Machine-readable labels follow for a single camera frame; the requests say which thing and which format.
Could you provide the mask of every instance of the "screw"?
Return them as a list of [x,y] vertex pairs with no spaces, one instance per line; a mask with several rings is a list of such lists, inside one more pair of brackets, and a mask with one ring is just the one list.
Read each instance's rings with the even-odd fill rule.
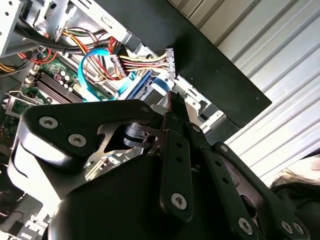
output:
[[55,129],[59,125],[58,121],[50,116],[41,117],[39,124],[46,129]]
[[250,223],[243,217],[240,217],[238,220],[240,228],[248,235],[252,235],[254,233],[252,226]]
[[180,210],[185,210],[187,208],[187,200],[180,193],[174,193],[171,196],[171,201]]
[[200,132],[200,128],[197,125],[192,125],[193,129],[196,130],[197,132]]
[[281,221],[282,227],[290,234],[293,234],[294,231],[292,230],[291,226],[286,221]]
[[144,112],[146,112],[146,113],[149,112],[149,108],[147,108],[147,107],[145,107],[145,106],[142,106],[141,109],[142,109]]
[[226,147],[226,146],[224,146],[224,145],[222,145],[221,147],[220,147],[224,152],[228,152],[228,148]]
[[305,234],[304,230],[302,229],[302,227],[298,223],[293,222],[293,226],[300,234],[302,234],[302,235]]
[[68,137],[68,141],[71,145],[82,148],[87,144],[87,140],[80,134],[72,134]]

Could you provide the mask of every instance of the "red wire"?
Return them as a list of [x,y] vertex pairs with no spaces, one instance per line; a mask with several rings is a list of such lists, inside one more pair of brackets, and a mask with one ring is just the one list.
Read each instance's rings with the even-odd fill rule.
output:
[[[75,36],[72,36],[75,40],[77,40],[79,42],[79,44],[85,49],[86,52],[89,52],[89,49],[87,48],[86,45],[84,45],[78,38],[76,38]],[[111,79],[111,80],[118,80],[117,78],[113,78],[108,71],[104,68],[104,66],[102,66],[102,64],[98,61],[98,59],[94,56],[91,57],[92,59],[94,59],[94,61],[99,65],[99,67],[104,71],[104,73]]]
[[[42,61],[37,61],[37,60],[34,60],[34,59],[30,59],[30,61],[35,63],[35,64],[49,64],[57,57],[58,53],[55,52],[54,55],[52,56],[52,58],[50,60],[48,60],[50,58],[51,54],[52,54],[51,49],[48,49],[48,55]],[[22,52],[19,52],[18,56],[20,58],[22,58],[22,59],[26,59],[27,58],[27,56]]]
[[49,64],[57,57],[57,54],[58,53],[55,52],[54,55],[52,56],[52,58],[50,60],[48,60],[48,61],[36,61],[36,60],[33,60],[33,59],[31,59],[30,61],[35,63],[35,64]]

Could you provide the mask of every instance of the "black wire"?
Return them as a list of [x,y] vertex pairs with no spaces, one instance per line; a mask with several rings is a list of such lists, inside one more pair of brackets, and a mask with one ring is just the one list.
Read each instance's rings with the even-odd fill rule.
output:
[[[26,29],[21,28],[21,26],[16,25],[14,28],[14,32],[19,34],[20,36],[28,39],[29,41],[36,43],[40,46],[46,47],[48,49],[54,50],[54,51],[59,51],[59,52],[63,52],[63,53],[70,53],[70,54],[82,54],[82,51],[80,50],[80,48],[78,46],[70,46],[70,45],[64,45],[58,42],[55,42],[53,40],[50,40],[44,36],[42,36],[41,34],[36,34],[37,31],[35,31],[33,29],[32,34],[30,34],[29,32],[26,32]],[[92,49],[92,48],[101,48],[101,47],[108,47],[109,45],[109,40],[108,39],[104,39],[104,40],[100,40],[98,42],[93,42],[90,44],[86,44],[85,46],[88,49]]]
[[79,26],[76,26],[76,27],[69,27],[68,30],[72,31],[72,35],[76,36],[76,37],[90,37],[90,33],[97,36],[97,35],[101,35],[101,34],[105,34],[107,31],[104,30],[104,29],[101,29],[99,31],[95,31],[95,32],[88,32],[89,30],[83,28],[83,27],[79,27]]
[[[32,52],[31,57],[32,57],[32,58],[35,58],[35,57],[37,57],[40,53],[41,53],[41,52],[38,52],[37,50],[34,50],[34,51]],[[28,67],[30,67],[31,64],[32,64],[31,61],[26,61],[26,62],[24,62],[24,63],[22,63],[21,65],[16,66],[16,67],[11,66],[12,68],[15,68],[15,70],[12,71],[12,72],[5,72],[4,74],[0,74],[0,78],[2,78],[2,77],[8,77],[8,76],[11,76],[11,75],[13,75],[13,74],[19,73],[19,72],[27,69]]]

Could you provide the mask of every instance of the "black panel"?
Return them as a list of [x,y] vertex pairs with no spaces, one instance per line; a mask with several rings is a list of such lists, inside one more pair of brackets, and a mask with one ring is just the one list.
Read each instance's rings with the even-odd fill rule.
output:
[[155,218],[152,210],[159,194],[161,168],[156,155],[140,155],[77,188],[55,212],[49,239],[222,239],[228,229],[222,224],[225,217],[219,198],[196,172],[192,172],[192,221],[180,228]]
[[146,46],[175,50],[177,72],[242,128],[271,102],[166,0],[96,0]]

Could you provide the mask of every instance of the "white wall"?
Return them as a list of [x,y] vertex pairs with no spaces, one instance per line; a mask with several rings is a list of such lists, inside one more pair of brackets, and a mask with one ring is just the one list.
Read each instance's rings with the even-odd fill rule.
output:
[[320,147],[320,0],[171,0],[273,104],[226,143],[262,180]]

